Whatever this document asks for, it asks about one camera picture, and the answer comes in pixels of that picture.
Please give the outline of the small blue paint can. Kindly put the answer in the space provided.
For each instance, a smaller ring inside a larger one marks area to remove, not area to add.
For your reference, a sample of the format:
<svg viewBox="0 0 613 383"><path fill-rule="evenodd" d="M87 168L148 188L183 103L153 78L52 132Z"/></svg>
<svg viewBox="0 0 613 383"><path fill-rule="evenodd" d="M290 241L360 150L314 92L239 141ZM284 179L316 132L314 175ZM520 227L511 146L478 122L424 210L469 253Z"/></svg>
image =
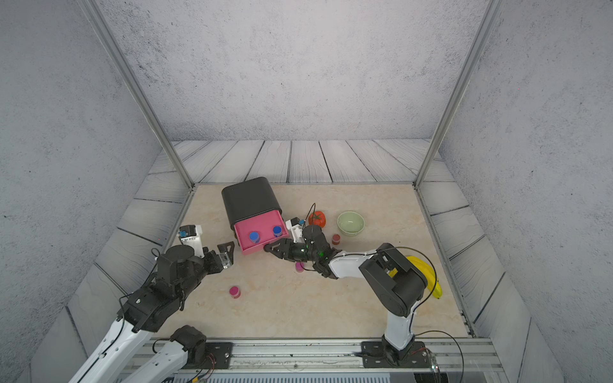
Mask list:
<svg viewBox="0 0 613 383"><path fill-rule="evenodd" d="M281 228L281 226L275 226L273 228L273 234L276 238L280 237L283 234L283 230Z"/></svg>

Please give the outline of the black pink drawer cabinet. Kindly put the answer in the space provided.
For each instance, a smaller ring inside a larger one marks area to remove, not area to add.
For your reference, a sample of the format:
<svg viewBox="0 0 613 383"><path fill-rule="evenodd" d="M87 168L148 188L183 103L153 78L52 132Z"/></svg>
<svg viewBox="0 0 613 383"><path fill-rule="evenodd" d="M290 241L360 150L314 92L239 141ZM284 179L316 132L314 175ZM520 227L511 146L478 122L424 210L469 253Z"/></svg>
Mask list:
<svg viewBox="0 0 613 383"><path fill-rule="evenodd" d="M290 236L282 217L282 208L267 178L261 176L227 186L221 196L228 222L243 255L260 252L265 245ZM275 226L281 226L283 230L278 238L273 234ZM252 231L260 234L258 244L249 240Z"/></svg>

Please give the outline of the magenta paint can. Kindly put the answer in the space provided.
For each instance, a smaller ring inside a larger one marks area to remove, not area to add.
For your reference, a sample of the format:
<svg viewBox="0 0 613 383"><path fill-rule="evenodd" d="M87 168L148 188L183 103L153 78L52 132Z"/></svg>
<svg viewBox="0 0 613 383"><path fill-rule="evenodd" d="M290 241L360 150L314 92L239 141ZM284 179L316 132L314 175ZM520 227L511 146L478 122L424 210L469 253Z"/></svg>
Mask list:
<svg viewBox="0 0 613 383"><path fill-rule="evenodd" d="M239 298L241 296L241 290L239 289L239 287L234 286L229 289L229 294L233 298Z"/></svg>

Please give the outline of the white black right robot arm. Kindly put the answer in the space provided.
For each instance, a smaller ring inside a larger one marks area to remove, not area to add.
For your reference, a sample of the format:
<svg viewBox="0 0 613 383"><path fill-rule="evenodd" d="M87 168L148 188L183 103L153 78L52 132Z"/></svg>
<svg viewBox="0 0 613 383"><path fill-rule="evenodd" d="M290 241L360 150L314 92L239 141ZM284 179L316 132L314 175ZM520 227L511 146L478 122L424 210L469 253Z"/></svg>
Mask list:
<svg viewBox="0 0 613 383"><path fill-rule="evenodd" d="M414 316L428 279L392 244L384 243L368 252L345 252L332 247L320 227L307 226L300 236L278 239L263 250L278 259L310 263L324 278L367 281L388 312L383 346L398 357L409 351L415 338Z"/></svg>

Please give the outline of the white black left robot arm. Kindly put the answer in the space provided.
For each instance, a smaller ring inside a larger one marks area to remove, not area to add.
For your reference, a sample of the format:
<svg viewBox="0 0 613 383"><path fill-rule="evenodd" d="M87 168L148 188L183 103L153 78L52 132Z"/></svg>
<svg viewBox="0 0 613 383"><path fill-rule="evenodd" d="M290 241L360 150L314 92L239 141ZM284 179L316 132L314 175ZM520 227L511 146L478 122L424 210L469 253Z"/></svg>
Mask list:
<svg viewBox="0 0 613 383"><path fill-rule="evenodd" d="M235 244L220 244L199 256L193 247L176 245L156 259L156 268L143 285L119 299L117 319L88 357L73 382L114 382L137 351L178 311L205 276L219 274L233 263ZM127 382L171 382L183 368L194 369L197 382L230 366L233 344L209 343L195 327L176 330L147 362L126 378Z"/></svg>

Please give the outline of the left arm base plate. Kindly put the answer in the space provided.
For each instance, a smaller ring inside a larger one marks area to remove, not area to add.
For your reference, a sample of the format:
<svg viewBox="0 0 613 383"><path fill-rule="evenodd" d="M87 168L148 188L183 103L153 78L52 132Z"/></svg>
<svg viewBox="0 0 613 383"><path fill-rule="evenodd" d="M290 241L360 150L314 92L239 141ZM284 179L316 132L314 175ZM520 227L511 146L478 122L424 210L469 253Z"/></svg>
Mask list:
<svg viewBox="0 0 613 383"><path fill-rule="evenodd" d="M232 342L201 342L196 346L184 346L174 341L167 346L177 346L180 357L185 356L184 370L228 370L234 344Z"/></svg>

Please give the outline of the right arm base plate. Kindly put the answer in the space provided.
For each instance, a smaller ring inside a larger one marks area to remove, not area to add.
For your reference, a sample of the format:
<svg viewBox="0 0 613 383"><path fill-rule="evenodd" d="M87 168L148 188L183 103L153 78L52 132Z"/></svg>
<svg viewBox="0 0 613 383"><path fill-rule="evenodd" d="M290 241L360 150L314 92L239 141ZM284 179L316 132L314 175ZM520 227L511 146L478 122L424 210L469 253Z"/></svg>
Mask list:
<svg viewBox="0 0 613 383"><path fill-rule="evenodd" d="M413 341L401 350L395 349L385 339L361 343L361 350L355 354L368 369L409 368L428 369L432 366L424 342Z"/></svg>

